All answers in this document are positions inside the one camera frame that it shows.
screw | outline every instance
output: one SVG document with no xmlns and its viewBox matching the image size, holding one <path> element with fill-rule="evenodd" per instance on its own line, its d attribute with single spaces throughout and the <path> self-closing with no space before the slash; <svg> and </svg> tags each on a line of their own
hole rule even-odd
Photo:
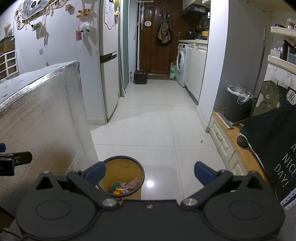
<svg viewBox="0 0 296 241">
<path fill-rule="evenodd" d="M 105 207 L 113 207 L 113 206 L 117 205 L 117 201 L 112 198 L 107 198 L 104 201 L 102 201 L 102 204 Z"/>
<path fill-rule="evenodd" d="M 183 200 L 183 203 L 186 206 L 195 206 L 198 203 L 198 201 L 194 198 L 187 198 L 187 199 Z"/>
<path fill-rule="evenodd" d="M 146 205 L 146 208 L 148 208 L 148 209 L 152 209 L 153 207 L 154 207 L 153 204 L 147 204 L 147 205 Z"/>
</svg>

refrigerator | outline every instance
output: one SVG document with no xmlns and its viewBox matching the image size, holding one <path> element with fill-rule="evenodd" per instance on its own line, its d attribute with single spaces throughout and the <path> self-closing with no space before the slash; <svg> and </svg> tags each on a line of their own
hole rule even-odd
<svg viewBox="0 0 296 241">
<path fill-rule="evenodd" d="M 114 2 L 100 1 L 99 52 L 100 71 L 107 120 L 119 100 L 118 23 L 115 23 Z"/>
</svg>

black box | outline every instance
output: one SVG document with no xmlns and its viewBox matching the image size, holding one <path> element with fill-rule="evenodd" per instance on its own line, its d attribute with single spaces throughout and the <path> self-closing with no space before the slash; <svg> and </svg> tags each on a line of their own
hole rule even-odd
<svg viewBox="0 0 296 241">
<path fill-rule="evenodd" d="M 147 84 L 148 73 L 145 70 L 136 70 L 134 72 L 134 81 L 137 85 Z"/>
</svg>

black pot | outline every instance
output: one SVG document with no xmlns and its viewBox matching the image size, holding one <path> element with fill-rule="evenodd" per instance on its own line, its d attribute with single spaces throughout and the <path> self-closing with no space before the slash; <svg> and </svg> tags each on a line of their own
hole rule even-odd
<svg viewBox="0 0 296 241">
<path fill-rule="evenodd" d="M 196 32 L 187 31 L 186 32 L 186 38 L 188 38 L 188 39 L 196 39 L 197 38 L 197 33 Z"/>
</svg>

washing machine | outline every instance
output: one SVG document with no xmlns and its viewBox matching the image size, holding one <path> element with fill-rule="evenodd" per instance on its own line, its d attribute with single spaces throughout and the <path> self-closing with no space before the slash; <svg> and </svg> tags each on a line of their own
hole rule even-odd
<svg viewBox="0 0 296 241">
<path fill-rule="evenodd" d="M 185 87 L 184 80 L 186 76 L 187 51 L 188 44 L 179 43 L 177 55 L 176 80 L 182 87 Z"/>
</svg>

